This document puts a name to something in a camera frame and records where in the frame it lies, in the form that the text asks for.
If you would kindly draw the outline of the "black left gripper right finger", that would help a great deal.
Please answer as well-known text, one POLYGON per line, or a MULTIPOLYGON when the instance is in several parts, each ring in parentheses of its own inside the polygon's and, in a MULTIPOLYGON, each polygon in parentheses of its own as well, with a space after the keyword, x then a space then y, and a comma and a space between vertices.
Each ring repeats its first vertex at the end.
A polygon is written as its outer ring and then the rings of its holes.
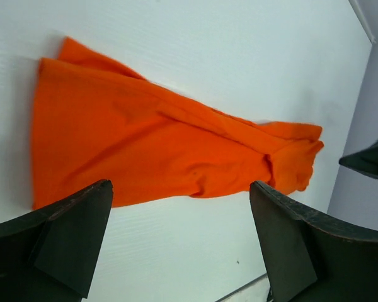
POLYGON ((263 182, 250 204, 274 301, 378 301, 378 231, 295 201, 263 182))

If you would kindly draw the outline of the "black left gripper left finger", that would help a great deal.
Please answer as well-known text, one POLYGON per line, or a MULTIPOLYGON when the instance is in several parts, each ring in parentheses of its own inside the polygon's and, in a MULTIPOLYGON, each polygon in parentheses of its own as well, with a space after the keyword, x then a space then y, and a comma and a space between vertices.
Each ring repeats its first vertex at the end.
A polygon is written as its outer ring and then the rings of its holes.
POLYGON ((113 201, 101 180, 0 223, 0 301, 88 297, 113 201))

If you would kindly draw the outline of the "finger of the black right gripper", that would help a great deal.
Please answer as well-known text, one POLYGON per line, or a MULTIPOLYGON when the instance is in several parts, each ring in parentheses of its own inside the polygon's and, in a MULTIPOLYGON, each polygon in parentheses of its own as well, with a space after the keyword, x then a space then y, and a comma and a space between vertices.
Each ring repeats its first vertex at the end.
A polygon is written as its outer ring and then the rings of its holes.
POLYGON ((378 139, 370 147, 339 159, 339 164, 378 180, 378 139))

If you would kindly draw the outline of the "orange t shirt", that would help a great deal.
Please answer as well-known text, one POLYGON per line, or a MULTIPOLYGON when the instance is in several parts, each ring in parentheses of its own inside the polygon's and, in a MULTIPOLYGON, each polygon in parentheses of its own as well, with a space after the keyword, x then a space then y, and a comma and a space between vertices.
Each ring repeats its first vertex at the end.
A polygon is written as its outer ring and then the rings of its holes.
POLYGON ((324 146, 320 126, 228 115, 69 37, 39 62, 31 128, 34 209, 100 179, 115 207, 218 198, 254 181, 288 195, 308 187, 324 146))

